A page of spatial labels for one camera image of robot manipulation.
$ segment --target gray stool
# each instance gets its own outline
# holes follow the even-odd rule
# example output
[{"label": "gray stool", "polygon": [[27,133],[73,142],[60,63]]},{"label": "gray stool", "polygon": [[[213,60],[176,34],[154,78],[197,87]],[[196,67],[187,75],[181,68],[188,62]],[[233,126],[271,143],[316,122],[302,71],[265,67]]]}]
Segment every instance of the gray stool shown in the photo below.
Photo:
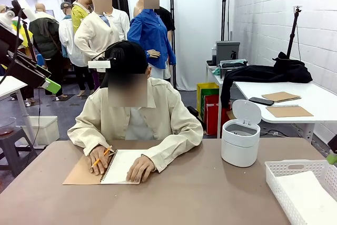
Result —
[{"label": "gray stool", "polygon": [[[15,142],[21,138],[26,139],[28,143],[27,147],[15,146]],[[25,131],[19,127],[15,127],[14,131],[10,134],[0,136],[0,148],[3,150],[3,153],[0,154],[0,160],[6,158],[8,162],[8,165],[0,165],[0,170],[11,170],[14,177],[18,176],[25,169],[26,165],[37,157],[36,151]],[[24,157],[20,157],[19,151],[28,151],[29,153]]]}]

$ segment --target notebook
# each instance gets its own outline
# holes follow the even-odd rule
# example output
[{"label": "notebook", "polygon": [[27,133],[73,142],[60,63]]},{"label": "notebook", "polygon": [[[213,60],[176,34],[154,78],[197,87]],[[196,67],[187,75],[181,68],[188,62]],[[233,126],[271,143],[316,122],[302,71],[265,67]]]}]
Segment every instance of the notebook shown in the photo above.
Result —
[{"label": "notebook", "polygon": [[267,110],[275,117],[305,117],[313,116],[299,105],[273,105],[267,106]]},{"label": "notebook", "polygon": [[298,100],[301,96],[293,95],[288,92],[276,92],[271,94],[262,95],[265,99],[274,101],[276,103],[285,102],[290,100]]},{"label": "notebook", "polygon": [[89,172],[87,157],[82,156],[63,184],[139,184],[126,181],[126,175],[145,150],[116,150],[111,156],[103,175],[96,176]]},{"label": "notebook", "polygon": [[331,224],[337,202],[325,191],[312,171],[276,177],[306,224]]}]

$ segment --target mannequin hand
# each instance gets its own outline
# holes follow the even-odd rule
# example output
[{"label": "mannequin hand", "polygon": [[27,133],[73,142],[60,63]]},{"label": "mannequin hand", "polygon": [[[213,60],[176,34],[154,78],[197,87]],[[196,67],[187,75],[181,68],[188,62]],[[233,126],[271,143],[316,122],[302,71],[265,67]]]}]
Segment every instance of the mannequin hand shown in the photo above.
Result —
[{"label": "mannequin hand", "polygon": [[[104,173],[105,168],[107,168],[108,161],[108,154],[104,156],[105,150],[106,148],[104,148],[102,145],[98,145],[90,152],[89,156],[87,157],[90,173],[95,172],[95,175]],[[94,164],[98,158],[100,159],[98,164],[91,168],[91,165]]]},{"label": "mannequin hand", "polygon": [[139,182],[143,176],[143,182],[145,182],[150,173],[155,169],[154,163],[147,156],[141,156],[131,166],[127,173],[126,180],[131,182]]},{"label": "mannequin hand", "polygon": [[160,52],[156,50],[148,50],[147,51],[151,58],[158,58],[160,57]]}]

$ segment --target black smartphone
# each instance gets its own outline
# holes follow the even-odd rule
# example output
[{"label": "black smartphone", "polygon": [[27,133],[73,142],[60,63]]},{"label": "black smartphone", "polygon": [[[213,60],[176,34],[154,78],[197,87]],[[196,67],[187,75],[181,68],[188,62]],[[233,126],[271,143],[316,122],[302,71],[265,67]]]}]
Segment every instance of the black smartphone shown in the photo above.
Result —
[{"label": "black smartphone", "polygon": [[274,104],[274,101],[272,100],[265,100],[259,97],[251,97],[249,101],[257,103],[257,104],[262,104],[262,105],[273,105]]}]

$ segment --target blank white page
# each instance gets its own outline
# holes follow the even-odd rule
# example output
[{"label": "blank white page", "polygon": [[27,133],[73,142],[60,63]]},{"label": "blank white page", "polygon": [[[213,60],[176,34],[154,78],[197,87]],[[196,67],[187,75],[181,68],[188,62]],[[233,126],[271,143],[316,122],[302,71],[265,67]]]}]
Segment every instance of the blank white page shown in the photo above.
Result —
[{"label": "blank white page", "polygon": [[139,182],[128,182],[127,173],[135,160],[139,158],[145,150],[118,150],[113,157],[110,167],[107,168],[101,184],[139,184]]},{"label": "blank white page", "polygon": [[324,190],[312,171],[276,177],[307,224],[331,224],[337,202]]}]

